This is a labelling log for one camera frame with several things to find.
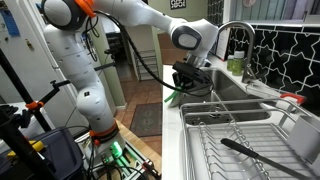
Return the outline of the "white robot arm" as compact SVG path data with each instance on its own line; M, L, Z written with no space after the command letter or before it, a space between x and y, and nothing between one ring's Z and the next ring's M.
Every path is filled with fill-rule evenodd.
M122 148L105 88L94 70L94 57L80 37L89 31L90 21L104 14L124 26L150 25L169 34L173 45L188 52L187 64L196 69L208 64L207 54L218 27L205 19L188 21L165 15L142 0L42 0L48 22L44 38L63 75L77 90L77 110L89 122L88 152L104 158Z

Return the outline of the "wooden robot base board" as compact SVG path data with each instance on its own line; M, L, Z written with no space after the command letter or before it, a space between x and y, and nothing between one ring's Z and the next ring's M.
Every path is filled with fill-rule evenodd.
M162 180L161 156L117 121L125 141L121 156L95 162L91 157L91 138L85 133L76 139L83 152L86 180Z

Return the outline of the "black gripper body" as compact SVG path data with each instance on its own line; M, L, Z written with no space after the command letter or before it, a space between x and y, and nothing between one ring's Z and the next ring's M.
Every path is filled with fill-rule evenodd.
M175 70L172 74L174 84L185 93L214 87L214 83L207 73L190 64L177 61L173 65L173 69Z

